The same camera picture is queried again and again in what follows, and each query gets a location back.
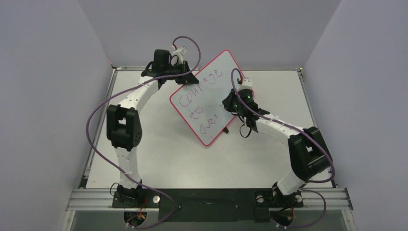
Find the pink framed whiteboard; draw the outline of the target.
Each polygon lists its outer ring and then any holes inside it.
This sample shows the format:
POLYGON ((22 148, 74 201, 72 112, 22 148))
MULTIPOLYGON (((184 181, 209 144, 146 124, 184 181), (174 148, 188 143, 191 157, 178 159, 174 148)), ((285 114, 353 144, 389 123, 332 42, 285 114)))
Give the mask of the pink framed whiteboard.
POLYGON ((229 50, 224 50, 195 74, 199 84, 184 85, 170 102, 204 146, 209 146, 234 120, 222 101, 246 78, 229 50))

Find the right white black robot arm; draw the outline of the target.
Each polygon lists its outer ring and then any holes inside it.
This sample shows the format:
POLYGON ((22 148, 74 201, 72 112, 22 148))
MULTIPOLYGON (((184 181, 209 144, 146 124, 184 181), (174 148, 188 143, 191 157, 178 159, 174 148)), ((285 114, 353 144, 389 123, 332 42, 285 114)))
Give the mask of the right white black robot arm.
POLYGON ((258 107, 250 89, 231 90, 222 101, 226 111, 237 116, 250 132, 268 135, 289 149, 290 170, 274 183, 265 201, 271 207, 289 207, 302 201, 299 189, 312 177, 333 164, 320 130, 286 124, 279 119, 268 120, 268 111, 258 107))

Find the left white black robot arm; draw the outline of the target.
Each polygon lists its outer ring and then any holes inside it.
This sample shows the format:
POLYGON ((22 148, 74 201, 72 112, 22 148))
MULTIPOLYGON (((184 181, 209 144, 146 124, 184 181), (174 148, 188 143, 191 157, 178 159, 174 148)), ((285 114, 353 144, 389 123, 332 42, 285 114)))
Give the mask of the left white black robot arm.
POLYGON ((199 83, 183 58, 186 52, 186 47, 175 48, 173 52, 155 50, 153 61, 141 73, 139 88, 119 104, 109 105, 106 110, 107 139, 115 149, 121 168, 120 182, 114 197, 129 207, 139 207, 145 202, 136 155, 142 138, 139 113, 167 80, 174 80, 179 85, 199 83))

